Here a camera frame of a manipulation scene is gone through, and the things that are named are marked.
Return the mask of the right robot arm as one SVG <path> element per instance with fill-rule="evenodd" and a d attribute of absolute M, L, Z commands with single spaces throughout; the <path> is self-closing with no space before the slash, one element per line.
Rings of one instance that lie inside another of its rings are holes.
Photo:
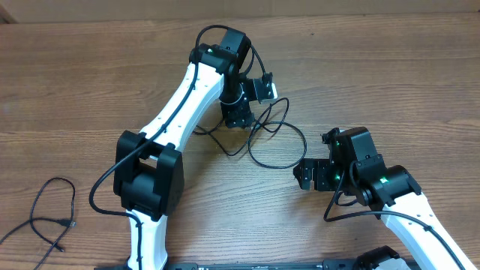
<path fill-rule="evenodd" d="M 326 159 L 304 158 L 293 169 L 301 189 L 353 196 L 364 211 L 338 220 L 373 215 L 411 253 L 420 269 L 474 269 L 474 264 L 445 230 L 419 183 L 400 165 L 387 167 L 366 127 L 334 128 L 322 135 Z"/>

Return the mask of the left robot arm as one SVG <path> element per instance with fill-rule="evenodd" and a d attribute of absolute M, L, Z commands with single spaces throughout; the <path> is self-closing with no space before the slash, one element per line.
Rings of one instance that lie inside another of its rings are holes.
<path fill-rule="evenodd" d="M 185 186 L 182 152 L 206 110 L 220 101 L 222 123 L 247 128 L 254 123 L 250 103 L 277 98 L 271 73 L 249 79 L 240 71 L 248 53 L 257 55 L 247 35 L 233 28 L 219 44 L 197 42 L 166 106 L 139 133 L 125 131 L 119 137 L 113 192 L 130 221 L 126 269 L 166 266 L 167 219 Z"/>

